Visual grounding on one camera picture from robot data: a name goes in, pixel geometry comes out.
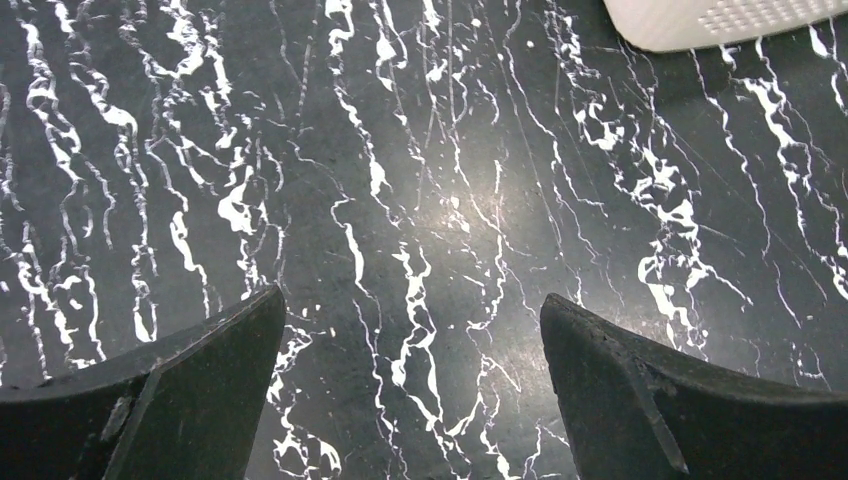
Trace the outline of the cream perforated plastic basket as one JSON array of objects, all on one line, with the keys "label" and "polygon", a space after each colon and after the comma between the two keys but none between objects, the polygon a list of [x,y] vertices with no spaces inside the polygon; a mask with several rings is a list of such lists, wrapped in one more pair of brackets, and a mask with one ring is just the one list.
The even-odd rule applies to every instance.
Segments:
[{"label": "cream perforated plastic basket", "polygon": [[843,15],[847,0],[605,0],[624,40],[655,53],[770,36]]}]

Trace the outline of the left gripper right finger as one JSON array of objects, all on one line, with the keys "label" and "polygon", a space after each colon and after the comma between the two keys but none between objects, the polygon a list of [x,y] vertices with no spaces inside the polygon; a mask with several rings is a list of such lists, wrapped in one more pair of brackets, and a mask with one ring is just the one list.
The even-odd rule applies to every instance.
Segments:
[{"label": "left gripper right finger", "polygon": [[582,479],[843,479],[847,397],[747,376],[550,294],[541,338]]}]

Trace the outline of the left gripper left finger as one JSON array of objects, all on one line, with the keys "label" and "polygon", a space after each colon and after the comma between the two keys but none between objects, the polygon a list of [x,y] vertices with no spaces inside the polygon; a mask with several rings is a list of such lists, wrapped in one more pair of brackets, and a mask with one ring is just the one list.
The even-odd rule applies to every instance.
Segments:
[{"label": "left gripper left finger", "polygon": [[5,479],[241,479],[286,322],[270,287],[201,323],[1,390]]}]

